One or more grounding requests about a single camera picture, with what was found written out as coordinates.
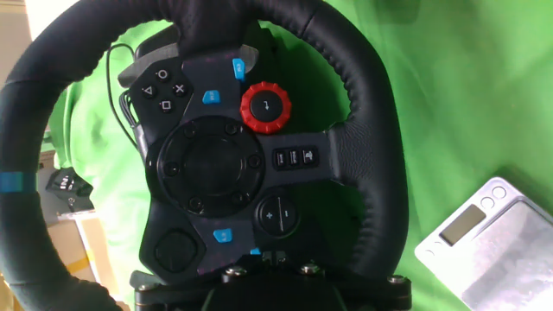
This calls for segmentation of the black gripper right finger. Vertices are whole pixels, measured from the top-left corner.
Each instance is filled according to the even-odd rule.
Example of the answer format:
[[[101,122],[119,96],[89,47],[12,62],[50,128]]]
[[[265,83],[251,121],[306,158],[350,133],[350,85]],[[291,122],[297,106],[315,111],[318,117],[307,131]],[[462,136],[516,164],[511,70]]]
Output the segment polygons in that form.
[[[272,254],[276,302],[286,310],[410,310],[405,276],[361,276],[346,267]]]

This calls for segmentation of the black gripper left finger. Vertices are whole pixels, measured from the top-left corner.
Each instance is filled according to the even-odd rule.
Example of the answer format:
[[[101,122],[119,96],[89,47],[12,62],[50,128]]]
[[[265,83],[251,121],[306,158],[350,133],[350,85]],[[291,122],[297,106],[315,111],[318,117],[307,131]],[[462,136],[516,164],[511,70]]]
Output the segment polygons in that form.
[[[242,256],[236,263],[177,285],[162,284],[156,276],[134,271],[132,288],[135,290],[135,310],[176,310],[180,307],[195,309],[201,307],[208,295],[219,285],[254,276],[270,265],[270,252],[253,252]]]

